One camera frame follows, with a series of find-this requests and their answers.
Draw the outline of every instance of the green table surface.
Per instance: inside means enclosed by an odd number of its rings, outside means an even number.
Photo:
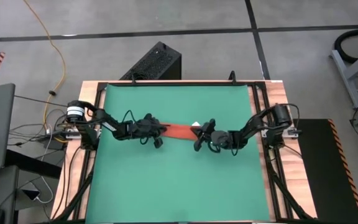
[[[104,109],[121,120],[151,113],[164,123],[238,130],[251,117],[247,86],[111,86]],[[255,138],[237,156],[193,141],[163,137],[118,141],[102,130],[91,184],[87,223],[269,220]]]

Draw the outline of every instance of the wooden frame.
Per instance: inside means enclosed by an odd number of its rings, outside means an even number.
[[[239,82],[241,82],[241,81],[243,81],[243,82],[265,82],[265,86],[266,86],[267,94],[268,94],[268,100],[271,105],[274,105],[275,103],[288,103],[287,96],[285,94],[285,89],[284,89],[284,85],[283,85],[282,81],[239,80]],[[84,81],[82,84],[82,87],[81,87],[79,100],[94,103],[95,99],[96,99],[96,94],[98,91],[99,83],[106,83],[106,82],[112,83],[112,84],[114,84],[114,83],[131,83],[131,81],[117,81],[117,80],[115,80],[115,81]],[[198,82],[230,83],[232,81],[230,81],[230,80],[144,80],[144,81],[137,81],[137,83],[183,83],[183,82],[186,82],[186,83],[198,83]],[[255,106],[254,106],[255,102],[254,102],[253,92],[250,88],[249,88],[249,96],[250,96],[252,112],[255,113],[256,112]],[[264,106],[263,98],[262,98],[262,95],[260,92],[258,92],[258,96],[260,99],[261,108],[263,109],[264,108],[263,107]],[[98,106],[103,107],[103,105],[104,105],[104,92],[102,92],[102,94],[101,94]],[[265,184],[265,192],[266,192],[267,203],[268,203],[268,207],[269,207],[269,217],[270,217],[271,221],[275,221],[275,214],[273,212],[272,196],[271,196],[270,186],[269,186],[268,177],[267,177],[263,147],[261,144],[260,137],[257,137],[257,140],[258,140],[259,151],[260,151],[260,163],[262,166],[262,172],[263,172],[263,178],[264,178],[264,184]],[[286,139],[285,144],[300,153],[300,149],[299,149],[297,140]],[[73,158],[74,152],[79,145],[80,145],[79,140],[73,140],[68,143],[67,153],[66,153],[66,158],[65,158],[66,167],[64,170],[62,170],[62,174],[60,175],[60,181],[59,181],[58,189],[57,189],[56,196],[55,196],[56,199],[54,201],[53,209],[52,209],[52,215],[53,215],[52,218],[59,216],[59,214],[61,214],[62,211],[64,210],[64,208],[65,208],[64,203],[66,200],[66,196],[68,196],[68,202],[69,202],[78,190],[78,186],[80,183],[81,170],[83,167],[83,161],[84,161],[84,156],[85,156],[85,151],[78,151],[77,154],[75,155],[75,157]],[[94,155],[95,155],[95,152],[92,152],[91,156],[90,156],[89,164],[88,164],[88,170],[87,170],[88,172],[90,171],[91,166],[93,165]],[[308,213],[312,217],[316,217],[316,210],[314,208],[314,203],[313,203],[313,199],[311,196],[310,187],[309,187],[309,183],[308,183],[308,179],[306,176],[306,171],[305,171],[305,167],[303,165],[302,159],[297,154],[295,154],[294,152],[292,152],[291,150],[288,150],[286,148],[281,149],[280,156],[282,159],[282,166],[283,166],[285,180],[287,183],[288,190],[293,195],[295,200],[303,207],[303,209],[305,210],[306,213]],[[68,183],[67,177],[68,177],[68,171],[69,171],[68,165],[70,164],[72,159],[73,159],[73,164],[72,164],[72,168],[71,168],[70,189],[68,189],[68,192],[67,192],[67,188],[66,188],[64,191],[64,194],[63,194],[63,172],[66,172],[65,185],[67,186],[67,183]],[[276,189],[277,189],[277,196],[278,196],[279,204],[280,204],[280,213],[282,214],[282,217],[285,218],[286,213],[285,213],[284,200],[283,200],[280,190],[277,187],[276,187]],[[89,195],[89,189],[87,189],[87,191],[85,192],[85,194],[82,198],[81,205],[80,205],[79,218],[85,217],[86,204],[88,202],[88,195]],[[63,200],[63,202],[62,202],[62,205],[60,206],[60,208],[58,208],[61,199]]]

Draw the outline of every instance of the black box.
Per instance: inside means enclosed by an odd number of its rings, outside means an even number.
[[[158,42],[120,80],[181,80],[181,53]]]

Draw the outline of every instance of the gray floor tile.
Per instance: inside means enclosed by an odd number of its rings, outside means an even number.
[[[251,0],[258,27],[357,25],[354,0]]]
[[[352,104],[334,62],[328,57],[344,31],[261,34],[272,79],[283,80],[289,102],[300,107],[301,118],[331,118],[336,123],[358,188],[358,136],[349,124]],[[358,39],[344,44],[358,56]]]
[[[243,0],[30,1],[51,35],[250,27]],[[0,37],[45,35],[23,1],[0,0]]]

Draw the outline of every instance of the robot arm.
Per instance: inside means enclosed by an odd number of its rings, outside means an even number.
[[[85,119],[85,108],[93,112],[92,119]],[[100,124],[112,132],[117,140],[154,138],[154,146],[159,148],[163,142],[160,135],[167,128],[160,124],[151,114],[146,114],[144,119],[138,121],[119,122],[104,109],[97,108],[85,101],[71,101],[67,108],[66,122],[74,124],[81,134],[81,146],[85,149],[96,150],[98,147],[97,132],[90,126]]]
[[[263,119],[267,116],[273,118],[273,125],[266,126]],[[275,105],[253,115],[246,125],[239,131],[216,131],[215,120],[211,119],[202,127],[194,127],[191,130],[196,134],[198,140],[194,144],[195,151],[201,149],[201,144],[206,142],[213,152],[220,149],[242,149],[247,145],[248,139],[262,130],[268,130],[267,142],[274,146],[282,142],[283,130],[290,127],[292,119],[287,105]]]

